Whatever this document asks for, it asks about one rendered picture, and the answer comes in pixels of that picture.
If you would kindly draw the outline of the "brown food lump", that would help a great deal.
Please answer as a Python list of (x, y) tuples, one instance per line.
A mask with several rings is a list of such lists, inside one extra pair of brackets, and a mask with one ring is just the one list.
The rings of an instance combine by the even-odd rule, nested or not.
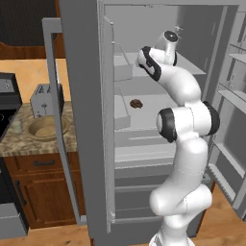
[(131, 102), (130, 102), (130, 106), (134, 109), (141, 109), (143, 107), (143, 104), (140, 100), (138, 99), (133, 99)]

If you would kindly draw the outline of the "silver toaster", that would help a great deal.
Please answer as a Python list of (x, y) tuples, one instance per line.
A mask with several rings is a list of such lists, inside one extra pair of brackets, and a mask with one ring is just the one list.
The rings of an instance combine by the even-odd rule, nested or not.
[(38, 84), (30, 99), (34, 118), (53, 115), (52, 94), (49, 84)]

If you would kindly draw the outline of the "grey fridge door with shelves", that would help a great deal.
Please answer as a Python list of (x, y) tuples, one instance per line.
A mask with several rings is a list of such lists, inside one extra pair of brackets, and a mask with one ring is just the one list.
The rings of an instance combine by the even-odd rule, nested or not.
[(246, 12), (225, 7), (204, 91), (220, 116), (209, 138), (207, 172), (239, 219), (246, 222), (246, 47), (238, 40)]

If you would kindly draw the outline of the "dark wall cupboard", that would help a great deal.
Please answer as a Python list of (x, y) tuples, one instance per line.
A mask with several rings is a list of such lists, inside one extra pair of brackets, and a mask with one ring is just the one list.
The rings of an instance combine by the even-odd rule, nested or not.
[(59, 16), (59, 0), (0, 0), (0, 60), (45, 59), (42, 19)]

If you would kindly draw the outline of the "brown wooden drawer front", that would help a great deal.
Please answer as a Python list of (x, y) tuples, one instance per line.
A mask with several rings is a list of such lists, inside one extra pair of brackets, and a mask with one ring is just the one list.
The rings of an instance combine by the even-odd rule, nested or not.
[[(54, 160), (55, 164), (50, 166), (33, 166), (33, 161)], [(59, 153), (4, 157), (5, 164), (11, 175), (37, 173), (43, 171), (62, 170), (62, 160)]]

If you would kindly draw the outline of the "glass of lemonade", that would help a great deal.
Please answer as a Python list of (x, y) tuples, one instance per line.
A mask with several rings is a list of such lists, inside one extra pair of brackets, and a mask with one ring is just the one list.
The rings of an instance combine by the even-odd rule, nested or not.
[(21, 119), (15, 119), (12, 122), (12, 130), (17, 134), (20, 134), (23, 131), (23, 125)]

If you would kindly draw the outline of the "tan wooden bowl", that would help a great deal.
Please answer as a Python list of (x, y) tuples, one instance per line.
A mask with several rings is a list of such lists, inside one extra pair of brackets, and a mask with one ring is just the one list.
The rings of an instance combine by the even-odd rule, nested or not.
[(61, 118), (61, 130), (56, 128), (56, 122), (52, 115), (42, 116), (29, 122), (25, 131), (30, 139), (42, 142), (55, 140), (57, 134), (64, 135), (70, 127), (70, 122), (66, 117)]

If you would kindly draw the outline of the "grey fridge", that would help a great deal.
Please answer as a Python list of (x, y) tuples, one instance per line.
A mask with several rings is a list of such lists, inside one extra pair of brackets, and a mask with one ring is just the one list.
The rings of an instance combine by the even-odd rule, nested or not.
[[(133, 78), (114, 81), (114, 96), (124, 98), (131, 126), (114, 130), (111, 231), (95, 239), (95, 246), (150, 243), (162, 224), (162, 218), (151, 210), (150, 195), (171, 174), (176, 153), (176, 144), (159, 134), (157, 117), (161, 110), (174, 109), (177, 104), (162, 86), (136, 65), (137, 55), (143, 47), (155, 46), (163, 32), (176, 33), (179, 37), (177, 65), (194, 76), (201, 89), (201, 100), (209, 103), (204, 98), (204, 91), (222, 11), (231, 6), (246, 12), (246, 0), (103, 1), (105, 17), (111, 22), (113, 31), (113, 77), (114, 57), (124, 55), (133, 66)], [(143, 107), (132, 108), (130, 102), (133, 99), (140, 100)], [(205, 137), (208, 164), (210, 137)], [(207, 167), (202, 183), (212, 191), (219, 186), (207, 172)], [(186, 234), (192, 242), (204, 211), (188, 225)]]

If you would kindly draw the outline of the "black stove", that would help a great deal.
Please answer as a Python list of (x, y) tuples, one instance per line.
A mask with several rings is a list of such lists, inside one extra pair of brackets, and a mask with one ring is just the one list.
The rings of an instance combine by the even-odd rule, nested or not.
[[(0, 72), (0, 142), (22, 106), (14, 73)], [(26, 236), (29, 224), (17, 197), (12, 178), (0, 157), (0, 239)]]

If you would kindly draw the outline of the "brown wooden cupboard door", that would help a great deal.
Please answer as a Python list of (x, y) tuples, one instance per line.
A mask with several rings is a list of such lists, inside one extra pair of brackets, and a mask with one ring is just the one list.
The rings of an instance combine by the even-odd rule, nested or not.
[(31, 229), (75, 224), (70, 196), (61, 171), (15, 175), (19, 180), (27, 205), (22, 208)]

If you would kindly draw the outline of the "grey fridge bin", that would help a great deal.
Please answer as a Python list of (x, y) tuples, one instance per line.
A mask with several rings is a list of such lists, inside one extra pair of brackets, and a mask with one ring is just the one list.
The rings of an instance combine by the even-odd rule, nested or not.
[(114, 96), (114, 129), (116, 131), (129, 128), (131, 117), (128, 114), (124, 98), (121, 95)]
[(133, 78), (133, 66), (124, 55), (114, 57), (114, 80), (116, 82), (131, 80)]

